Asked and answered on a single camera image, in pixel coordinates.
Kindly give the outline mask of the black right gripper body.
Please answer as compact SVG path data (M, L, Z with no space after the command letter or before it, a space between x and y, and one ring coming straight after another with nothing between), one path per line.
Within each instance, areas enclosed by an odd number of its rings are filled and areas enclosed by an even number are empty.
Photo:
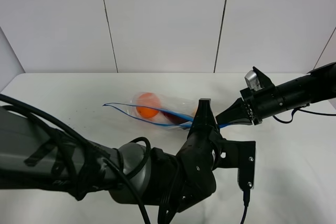
M254 125L260 124L265 118L282 112L282 96L274 85L258 91L245 88L240 93Z

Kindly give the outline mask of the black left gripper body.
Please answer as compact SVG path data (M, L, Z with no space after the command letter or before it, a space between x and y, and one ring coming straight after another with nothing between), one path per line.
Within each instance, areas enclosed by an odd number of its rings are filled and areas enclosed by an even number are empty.
M190 208L215 192L222 140L216 123L193 123L177 154L156 150L160 208Z

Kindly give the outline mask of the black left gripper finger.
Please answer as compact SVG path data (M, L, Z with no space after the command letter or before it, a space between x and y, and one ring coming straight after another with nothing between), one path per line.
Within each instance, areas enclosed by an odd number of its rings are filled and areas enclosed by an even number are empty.
M199 99L197 111L195 113L192 129L218 129L215 117L211 109L211 99Z

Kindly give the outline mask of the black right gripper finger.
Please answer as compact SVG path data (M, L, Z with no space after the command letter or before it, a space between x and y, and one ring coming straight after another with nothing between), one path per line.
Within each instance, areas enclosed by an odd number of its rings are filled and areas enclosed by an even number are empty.
M233 119L233 120L223 120L220 125L252 125L250 119Z
M216 116L217 122L249 122L249 108L238 98L228 109Z

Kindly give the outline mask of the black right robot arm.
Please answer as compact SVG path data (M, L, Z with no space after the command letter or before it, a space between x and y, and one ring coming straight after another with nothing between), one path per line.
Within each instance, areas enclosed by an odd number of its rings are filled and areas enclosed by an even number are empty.
M216 116L219 125L257 125L279 113L335 98L335 63L278 86L253 67L245 75L245 81L247 88L240 91L241 97Z

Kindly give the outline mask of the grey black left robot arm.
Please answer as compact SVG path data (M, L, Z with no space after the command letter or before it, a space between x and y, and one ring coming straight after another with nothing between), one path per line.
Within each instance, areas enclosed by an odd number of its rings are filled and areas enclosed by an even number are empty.
M216 189L223 137L208 100L200 100L187 140L176 155L138 137L120 148L89 141L60 120L1 95L1 188L61 191L83 200L106 190L121 204L158 206L158 223Z

